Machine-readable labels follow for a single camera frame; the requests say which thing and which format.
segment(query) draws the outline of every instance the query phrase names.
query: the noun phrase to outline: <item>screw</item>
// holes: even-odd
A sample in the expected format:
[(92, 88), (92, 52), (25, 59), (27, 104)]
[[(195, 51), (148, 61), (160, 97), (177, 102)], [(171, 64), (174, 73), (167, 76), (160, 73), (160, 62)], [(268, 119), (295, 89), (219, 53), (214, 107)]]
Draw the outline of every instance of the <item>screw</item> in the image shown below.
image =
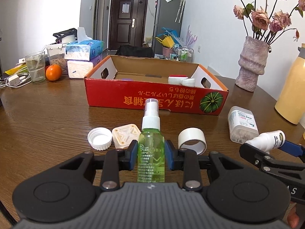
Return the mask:
[(113, 188), (115, 188), (117, 186), (117, 184), (114, 181), (106, 181), (106, 182), (103, 183), (102, 186), (105, 189), (113, 189)]
[(200, 187), (200, 182), (196, 180), (190, 180), (185, 183), (188, 188), (198, 188)]

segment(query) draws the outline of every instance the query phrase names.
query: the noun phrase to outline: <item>hand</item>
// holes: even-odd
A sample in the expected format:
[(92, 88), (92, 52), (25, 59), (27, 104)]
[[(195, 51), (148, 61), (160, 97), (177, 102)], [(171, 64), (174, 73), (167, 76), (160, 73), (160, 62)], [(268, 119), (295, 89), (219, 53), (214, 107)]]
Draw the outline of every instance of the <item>hand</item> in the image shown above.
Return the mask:
[(293, 208), (290, 210), (287, 221), (291, 228), (295, 228), (299, 223), (300, 218), (296, 214), (296, 206), (293, 206)]

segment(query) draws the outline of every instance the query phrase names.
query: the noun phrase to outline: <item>gray refrigerator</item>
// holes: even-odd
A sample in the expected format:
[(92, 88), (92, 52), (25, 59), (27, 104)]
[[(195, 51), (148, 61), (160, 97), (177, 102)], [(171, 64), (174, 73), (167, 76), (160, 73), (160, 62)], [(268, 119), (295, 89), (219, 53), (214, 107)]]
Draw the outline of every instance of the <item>gray refrigerator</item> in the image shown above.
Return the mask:
[(181, 0), (171, 0), (170, 2), (167, 2), (166, 0), (157, 1), (158, 3), (156, 8), (155, 24), (152, 35), (152, 49), (155, 54), (163, 54), (162, 45), (155, 39), (155, 37), (161, 33), (164, 33), (164, 30), (161, 29), (163, 27), (176, 30), (180, 36), (182, 24), (182, 19), (179, 23), (180, 14), (178, 16), (177, 22), (175, 22), (175, 19)]

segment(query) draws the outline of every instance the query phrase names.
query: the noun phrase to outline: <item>pumpkin illustration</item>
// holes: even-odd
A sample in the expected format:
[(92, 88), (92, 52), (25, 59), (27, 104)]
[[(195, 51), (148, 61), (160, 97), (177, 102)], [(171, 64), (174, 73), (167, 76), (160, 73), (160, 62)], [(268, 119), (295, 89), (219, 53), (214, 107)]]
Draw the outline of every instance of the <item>pumpkin illustration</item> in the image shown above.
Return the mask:
[(213, 113), (222, 105), (222, 101), (224, 97), (219, 92), (211, 92), (208, 93), (204, 98), (200, 101), (200, 109), (204, 113)]

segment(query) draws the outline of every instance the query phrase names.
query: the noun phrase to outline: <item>orange fruit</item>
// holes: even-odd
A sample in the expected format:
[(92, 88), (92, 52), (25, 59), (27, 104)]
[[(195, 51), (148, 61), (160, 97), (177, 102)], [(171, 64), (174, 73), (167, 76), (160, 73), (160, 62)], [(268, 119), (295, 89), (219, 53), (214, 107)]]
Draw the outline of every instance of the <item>orange fruit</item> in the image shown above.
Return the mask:
[(46, 78), (50, 81), (56, 81), (60, 79), (61, 74), (62, 74), (62, 70), (60, 65), (58, 64), (50, 65), (45, 72)]

